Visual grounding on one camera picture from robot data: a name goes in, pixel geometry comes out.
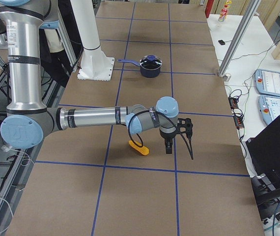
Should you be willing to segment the silver blue corn-side robot arm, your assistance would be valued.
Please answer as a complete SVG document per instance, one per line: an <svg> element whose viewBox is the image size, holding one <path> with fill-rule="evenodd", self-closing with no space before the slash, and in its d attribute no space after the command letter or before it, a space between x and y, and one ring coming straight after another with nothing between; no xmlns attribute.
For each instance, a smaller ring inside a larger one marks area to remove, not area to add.
<svg viewBox="0 0 280 236"><path fill-rule="evenodd" d="M2 138L15 148L27 149L49 134L82 126L125 125L129 135L159 128L166 153L180 133L178 104L169 96L156 105L91 109L48 108L42 102L39 28L58 27L55 0L0 0L0 18L6 22L11 103L0 126Z"/></svg>

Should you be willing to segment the black corn-side gripper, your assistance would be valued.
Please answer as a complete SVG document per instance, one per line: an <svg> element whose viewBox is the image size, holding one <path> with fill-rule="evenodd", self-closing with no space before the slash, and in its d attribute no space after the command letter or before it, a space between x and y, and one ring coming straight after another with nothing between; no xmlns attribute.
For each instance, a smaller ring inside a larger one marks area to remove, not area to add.
<svg viewBox="0 0 280 236"><path fill-rule="evenodd" d="M165 140L166 154L172 153L173 139L177 135L177 131L173 131L171 133L166 133L166 132L163 132L162 130L160 130L160 135Z"/></svg>

